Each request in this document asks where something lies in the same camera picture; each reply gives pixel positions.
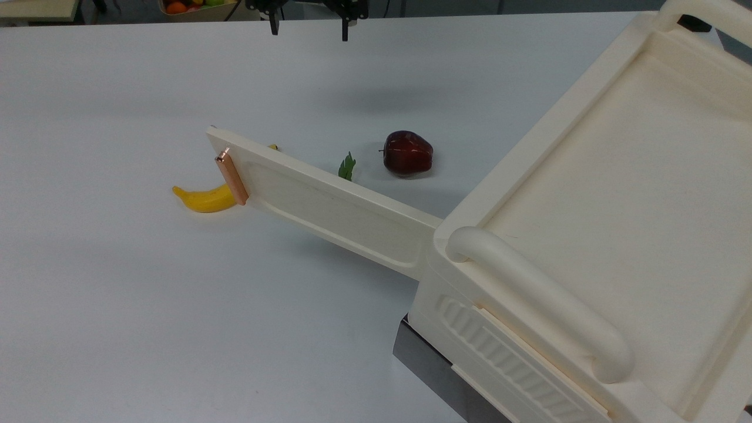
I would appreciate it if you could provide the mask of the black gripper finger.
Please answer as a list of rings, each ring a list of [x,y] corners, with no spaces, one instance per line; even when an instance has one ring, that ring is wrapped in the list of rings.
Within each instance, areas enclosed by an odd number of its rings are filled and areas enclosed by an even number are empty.
[[[287,0],[246,0],[245,6],[249,10],[258,11],[260,15],[266,16],[266,21],[270,23],[271,34],[278,35],[281,9],[287,2]]]
[[[369,1],[323,0],[322,4],[341,18],[342,41],[348,41],[349,27],[357,24],[359,19],[369,17]]]

